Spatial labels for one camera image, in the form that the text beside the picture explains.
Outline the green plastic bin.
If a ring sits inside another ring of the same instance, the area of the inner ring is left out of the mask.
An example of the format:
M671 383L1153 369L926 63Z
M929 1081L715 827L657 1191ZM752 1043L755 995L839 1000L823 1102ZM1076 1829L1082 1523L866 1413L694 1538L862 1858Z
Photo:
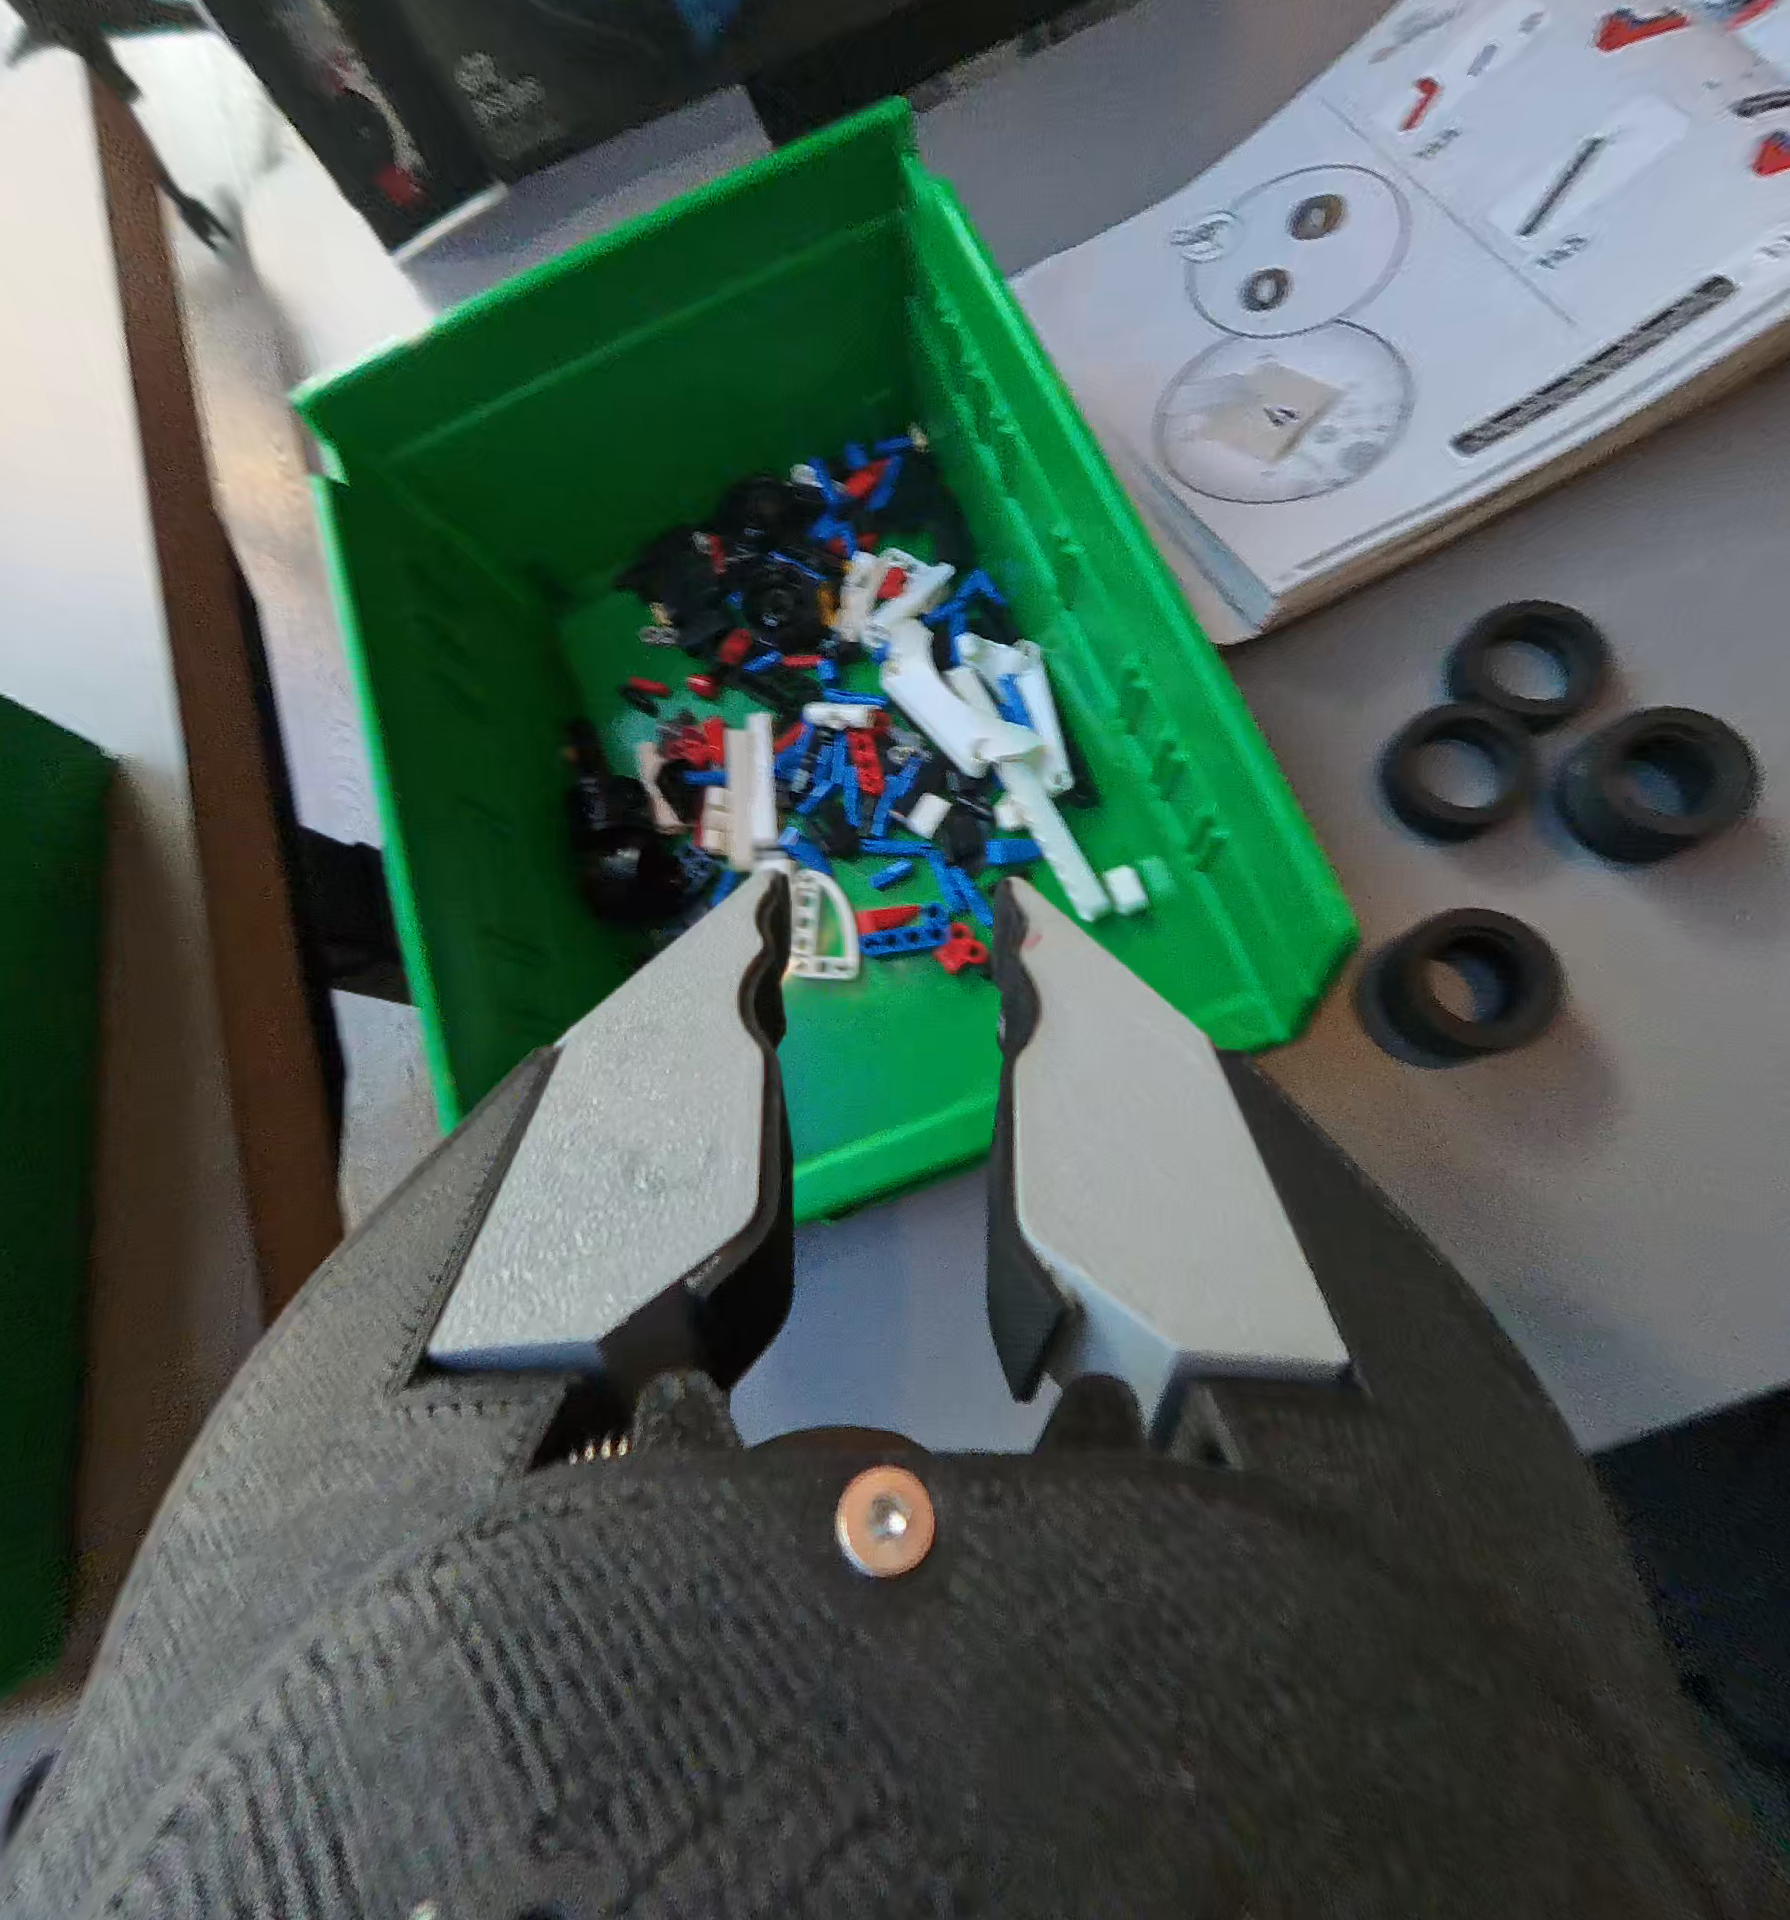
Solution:
M812 645L738 613L694 657L651 549L742 481L898 459L864 547L948 561L924 615L1039 649L1078 853L1145 891L1090 936L1213 1045L1296 1040L1356 948L1338 879L901 99L562 253L295 401L438 1111L455 1126L656 948L585 894L567 736L738 734ZM922 451L896 441L922 437Z
M67 1637L109 781L0 695L0 1697Z

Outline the open instruction booklet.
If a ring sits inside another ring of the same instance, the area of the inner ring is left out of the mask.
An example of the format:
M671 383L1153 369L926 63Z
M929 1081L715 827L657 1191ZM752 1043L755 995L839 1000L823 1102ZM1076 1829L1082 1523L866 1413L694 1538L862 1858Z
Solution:
M1790 356L1790 2L1398 4L1015 288L1246 644Z

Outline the grey desk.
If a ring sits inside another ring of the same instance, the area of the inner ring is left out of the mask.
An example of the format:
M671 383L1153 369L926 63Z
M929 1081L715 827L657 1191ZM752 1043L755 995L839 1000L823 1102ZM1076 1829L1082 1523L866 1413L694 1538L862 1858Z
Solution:
M1539 814L1466 850L1380 818L1371 757L1463 617L1601 619L1622 692L1715 713L1752 818L1644 870ZM1500 1310L1589 1449L1790 1385L1790 358L1731 397L1227 653L1373 944L1468 899L1558 950L1555 1032L1411 1069L1336 991L1266 1065Z

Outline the black toy car box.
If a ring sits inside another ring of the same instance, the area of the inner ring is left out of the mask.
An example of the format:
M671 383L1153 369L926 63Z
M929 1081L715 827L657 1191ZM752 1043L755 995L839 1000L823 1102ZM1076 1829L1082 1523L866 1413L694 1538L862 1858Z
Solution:
M739 88L771 146L1104 4L204 2L372 233Z

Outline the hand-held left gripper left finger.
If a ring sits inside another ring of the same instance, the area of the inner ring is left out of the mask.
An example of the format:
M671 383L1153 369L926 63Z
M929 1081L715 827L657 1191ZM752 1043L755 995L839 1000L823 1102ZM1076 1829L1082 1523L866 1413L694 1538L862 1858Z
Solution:
M738 885L551 1054L427 1337L441 1373L749 1374L793 1296L787 879Z

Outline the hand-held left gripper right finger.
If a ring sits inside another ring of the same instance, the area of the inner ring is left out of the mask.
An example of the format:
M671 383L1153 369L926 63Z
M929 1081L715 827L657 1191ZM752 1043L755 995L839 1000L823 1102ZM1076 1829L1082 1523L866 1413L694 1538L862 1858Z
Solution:
M1218 1049L1023 880L994 898L986 1310L1008 1395L1101 1376L1165 1446L1213 1380L1351 1357Z

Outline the pile of brick parts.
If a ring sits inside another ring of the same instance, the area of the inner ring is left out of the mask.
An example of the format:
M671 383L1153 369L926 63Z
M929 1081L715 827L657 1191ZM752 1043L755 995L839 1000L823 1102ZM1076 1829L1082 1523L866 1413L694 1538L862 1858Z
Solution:
M732 481L614 571L602 615L564 811L585 904L644 948L761 871L787 879L787 975L811 986L911 959L986 974L1002 879L1086 924L1157 898L1084 854L1078 731L919 426ZM958 932L864 959L855 917L908 903Z

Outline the black rubber tire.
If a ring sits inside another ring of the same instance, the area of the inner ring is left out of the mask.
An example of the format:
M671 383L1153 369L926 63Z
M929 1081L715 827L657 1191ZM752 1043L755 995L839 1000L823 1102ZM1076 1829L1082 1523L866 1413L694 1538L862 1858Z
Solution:
M1695 708L1639 708L1575 746L1555 810L1599 859L1655 866L1745 823L1759 790L1758 757L1731 726Z
M1417 921L1362 967L1362 1029L1398 1058L1460 1065L1516 1054L1555 1022L1566 974L1527 921L1484 907Z
M1429 781L1439 746L1476 752L1490 768L1493 791L1482 802L1458 802ZM1531 800L1538 759L1531 731L1484 704L1428 708L1396 731L1378 761L1378 786L1393 818L1441 845L1468 843L1508 824Z
M1445 659L1454 702L1490 708L1535 736L1575 723L1601 695L1611 648L1601 626L1552 599L1482 613Z

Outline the wooden-edged table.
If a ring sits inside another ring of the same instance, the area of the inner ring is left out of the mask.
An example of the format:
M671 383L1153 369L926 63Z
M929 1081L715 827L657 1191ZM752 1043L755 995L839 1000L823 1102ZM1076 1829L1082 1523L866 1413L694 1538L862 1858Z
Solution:
M281 1308L276 1219L322 1254L433 1139L413 1017L339 1002L360 1040L360 1174L324 1111L306 996L261 960L229 993L220 904L274 863L195 830L202 636L255 591L291 795L380 843L357 704L288 390L427 321L235 57L132 54L123 111L59 49L13 63L0 4L0 692L114 759L99 1000L86 1384L62 1668L93 1663L162 1495Z

